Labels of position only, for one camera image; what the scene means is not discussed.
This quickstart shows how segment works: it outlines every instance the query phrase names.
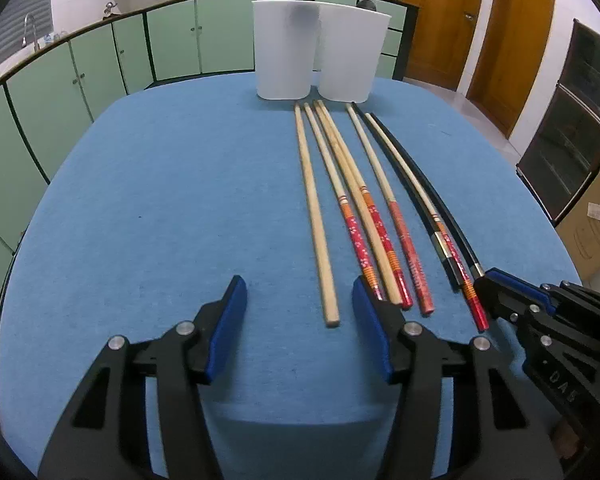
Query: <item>wooden door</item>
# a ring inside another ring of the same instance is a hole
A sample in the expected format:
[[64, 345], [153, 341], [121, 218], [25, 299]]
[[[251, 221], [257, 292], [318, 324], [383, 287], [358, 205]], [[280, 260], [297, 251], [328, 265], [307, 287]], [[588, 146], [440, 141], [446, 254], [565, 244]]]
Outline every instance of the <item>wooden door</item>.
[[113, 29], [107, 25], [71, 40], [80, 85], [96, 120], [109, 105], [126, 95], [116, 55]]
[[253, 70], [253, 0], [196, 0], [203, 73]]
[[195, 0], [150, 10], [146, 20], [156, 79], [199, 74]]
[[144, 90], [154, 82], [154, 76], [151, 74], [142, 16], [136, 14], [113, 22], [113, 33], [126, 91], [132, 94]]
[[7, 86], [31, 149], [46, 176], [52, 178], [91, 126], [69, 44], [32, 61]]
[[420, 7], [406, 76], [458, 88], [482, 0], [403, 0]]
[[467, 97], [508, 138], [544, 56], [555, 0], [493, 0]]

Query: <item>cardboard box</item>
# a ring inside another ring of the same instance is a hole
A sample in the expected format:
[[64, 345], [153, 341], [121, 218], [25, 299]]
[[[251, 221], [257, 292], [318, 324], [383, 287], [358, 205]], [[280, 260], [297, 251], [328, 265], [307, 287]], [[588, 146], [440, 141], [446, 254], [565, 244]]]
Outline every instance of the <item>cardboard box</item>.
[[600, 173], [556, 228], [582, 280], [600, 269], [600, 220], [587, 215], [589, 203], [600, 205]]

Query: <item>upper cabinet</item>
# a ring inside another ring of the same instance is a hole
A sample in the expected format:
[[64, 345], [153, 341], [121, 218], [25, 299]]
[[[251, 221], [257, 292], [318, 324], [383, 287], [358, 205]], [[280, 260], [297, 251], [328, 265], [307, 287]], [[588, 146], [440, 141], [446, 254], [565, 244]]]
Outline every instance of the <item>upper cabinet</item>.
[[146, 14], [156, 79], [200, 73], [195, 4], [187, 0]]
[[202, 72], [253, 70], [253, 0], [196, 0]]
[[126, 91], [132, 94], [144, 90], [154, 82], [154, 77], [151, 74], [142, 16], [137, 14], [113, 22], [113, 33]]
[[12, 250], [46, 189], [0, 87], [0, 236]]
[[126, 95], [116, 56], [113, 29], [105, 26], [71, 40], [75, 66], [91, 117], [95, 120]]
[[69, 44], [33, 60], [7, 86], [24, 134], [51, 179], [91, 124]]

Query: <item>metal screw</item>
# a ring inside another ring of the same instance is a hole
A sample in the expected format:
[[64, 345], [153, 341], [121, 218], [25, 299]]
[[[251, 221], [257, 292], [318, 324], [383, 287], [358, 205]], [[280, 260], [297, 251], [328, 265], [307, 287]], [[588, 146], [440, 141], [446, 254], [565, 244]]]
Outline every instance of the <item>metal screw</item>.
[[196, 329], [196, 326], [190, 321], [181, 321], [176, 326], [176, 332], [180, 335], [189, 335]]
[[125, 338], [123, 338], [121, 335], [113, 336], [111, 339], [109, 339], [109, 342], [107, 343], [107, 346], [109, 346], [109, 348], [111, 348], [112, 350], [120, 350], [124, 345]]
[[485, 351], [491, 348], [491, 342], [487, 338], [479, 336], [474, 339], [474, 346], [478, 350]]
[[422, 334], [422, 325], [420, 323], [416, 323], [415, 321], [405, 323], [402, 329], [404, 330], [404, 333], [408, 335], [418, 336]]

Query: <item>faucet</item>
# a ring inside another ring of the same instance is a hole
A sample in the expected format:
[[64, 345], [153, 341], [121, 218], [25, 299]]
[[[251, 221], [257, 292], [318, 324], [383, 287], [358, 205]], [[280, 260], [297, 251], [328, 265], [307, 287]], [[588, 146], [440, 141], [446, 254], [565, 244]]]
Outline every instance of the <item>faucet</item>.
[[31, 27], [33, 27], [33, 51], [37, 52], [40, 50], [40, 46], [38, 45], [38, 34], [36, 31], [36, 17], [27, 12], [27, 15], [24, 17], [24, 36], [22, 38], [22, 47], [25, 48], [27, 46], [27, 23], [29, 22], [29, 18], [31, 18]]

